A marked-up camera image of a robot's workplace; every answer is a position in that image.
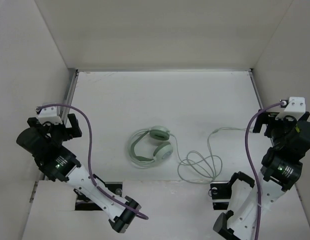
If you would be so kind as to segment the mint green headphones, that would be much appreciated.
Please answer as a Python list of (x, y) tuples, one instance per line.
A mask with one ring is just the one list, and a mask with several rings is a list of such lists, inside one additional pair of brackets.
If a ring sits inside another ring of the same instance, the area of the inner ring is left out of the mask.
[[(146, 135), (149, 135), (153, 140), (160, 141), (160, 144), (153, 151), (152, 157), (137, 155), (135, 152), (136, 145)], [(164, 160), (169, 158), (174, 151), (172, 144), (169, 142), (170, 136), (170, 130), (161, 125), (135, 131), (127, 142), (127, 153), (130, 160), (140, 169), (148, 169), (161, 164)]]

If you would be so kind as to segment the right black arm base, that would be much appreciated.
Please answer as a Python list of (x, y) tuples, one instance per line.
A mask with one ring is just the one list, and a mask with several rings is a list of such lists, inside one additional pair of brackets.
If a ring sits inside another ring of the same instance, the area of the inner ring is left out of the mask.
[(214, 210), (227, 210), (232, 190), (227, 181), (213, 181), (210, 183), (208, 195), (212, 199)]

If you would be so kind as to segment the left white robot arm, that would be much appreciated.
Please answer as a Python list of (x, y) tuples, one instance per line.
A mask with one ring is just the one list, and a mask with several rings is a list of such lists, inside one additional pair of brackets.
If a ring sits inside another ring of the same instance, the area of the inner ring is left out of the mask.
[(121, 197), (111, 192), (99, 177), (89, 174), (75, 154), (63, 146), (65, 141), (82, 137), (75, 114), (69, 114), (68, 119), (70, 127), (66, 127), (60, 118), (57, 122), (41, 123), (30, 117), (27, 120), (29, 127), (18, 135), (16, 143), (32, 155), (38, 169), (49, 180), (59, 180), (73, 187), (78, 196), (92, 201), (108, 215), (114, 231), (124, 233), (141, 206), (129, 196)]

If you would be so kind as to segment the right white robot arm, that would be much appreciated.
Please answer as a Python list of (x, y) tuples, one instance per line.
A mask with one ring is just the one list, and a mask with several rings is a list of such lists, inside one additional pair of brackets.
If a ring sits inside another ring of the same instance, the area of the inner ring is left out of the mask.
[(247, 174), (235, 172), (228, 182), (211, 183), (211, 197), (223, 203), (223, 212), (213, 225), (213, 230), (225, 240), (254, 240), (261, 225), (262, 214), (289, 191), (300, 179), (302, 158), (310, 149), (310, 113), (301, 117), (285, 113), (263, 112), (255, 121), (253, 133), (260, 133), (266, 125), (264, 136), (273, 142), (264, 157), (258, 173), (261, 196), (258, 197), (256, 181)]

